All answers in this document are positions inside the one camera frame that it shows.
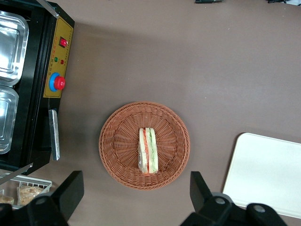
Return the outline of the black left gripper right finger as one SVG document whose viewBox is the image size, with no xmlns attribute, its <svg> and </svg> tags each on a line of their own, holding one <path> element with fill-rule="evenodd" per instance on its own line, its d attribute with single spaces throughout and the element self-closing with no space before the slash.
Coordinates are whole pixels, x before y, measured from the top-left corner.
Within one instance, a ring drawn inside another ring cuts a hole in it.
<svg viewBox="0 0 301 226">
<path fill-rule="evenodd" d="M 262 203 L 245 209 L 223 193 L 212 193 L 198 171 L 190 173 L 190 199 L 194 207 L 182 226 L 285 226 L 277 212 Z"/>
</svg>

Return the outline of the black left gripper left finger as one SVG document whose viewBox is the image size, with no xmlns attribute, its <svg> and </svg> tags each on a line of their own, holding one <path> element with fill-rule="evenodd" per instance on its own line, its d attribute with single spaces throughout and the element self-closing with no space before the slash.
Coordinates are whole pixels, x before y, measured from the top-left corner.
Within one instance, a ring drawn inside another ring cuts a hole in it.
<svg viewBox="0 0 301 226">
<path fill-rule="evenodd" d="M 83 172 L 73 171 L 54 191 L 39 194 L 27 205 L 14 210 L 12 205 L 0 205 L 2 226 L 67 226 L 84 196 Z"/>
</svg>

